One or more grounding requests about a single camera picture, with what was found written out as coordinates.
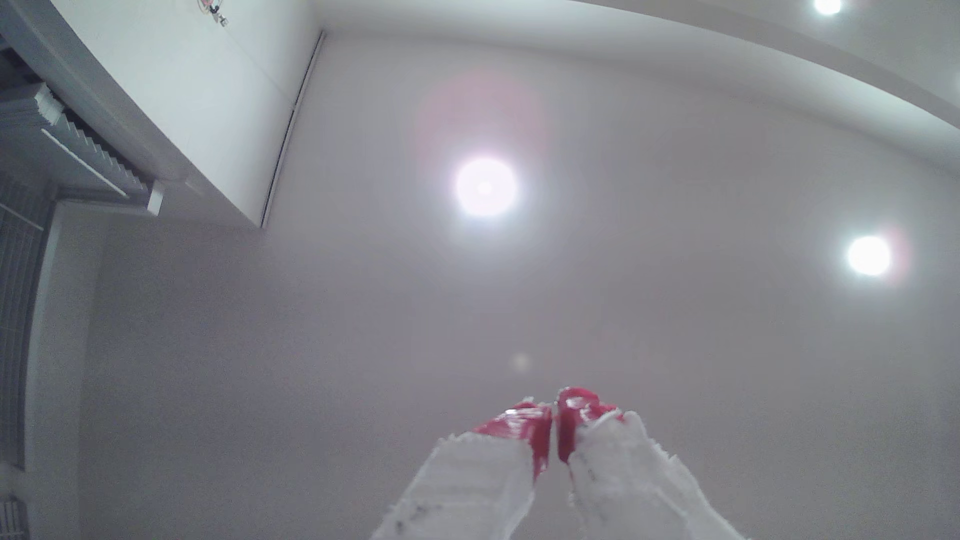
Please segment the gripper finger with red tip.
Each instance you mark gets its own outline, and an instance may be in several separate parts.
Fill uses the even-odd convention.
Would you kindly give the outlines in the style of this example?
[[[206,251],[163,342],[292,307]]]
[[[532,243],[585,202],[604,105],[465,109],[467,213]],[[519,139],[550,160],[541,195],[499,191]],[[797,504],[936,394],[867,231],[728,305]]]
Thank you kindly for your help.
[[[553,405],[522,400],[438,440],[371,539],[510,539],[548,467]]]
[[[641,416],[594,392],[558,392],[558,458],[585,539],[743,539]]]

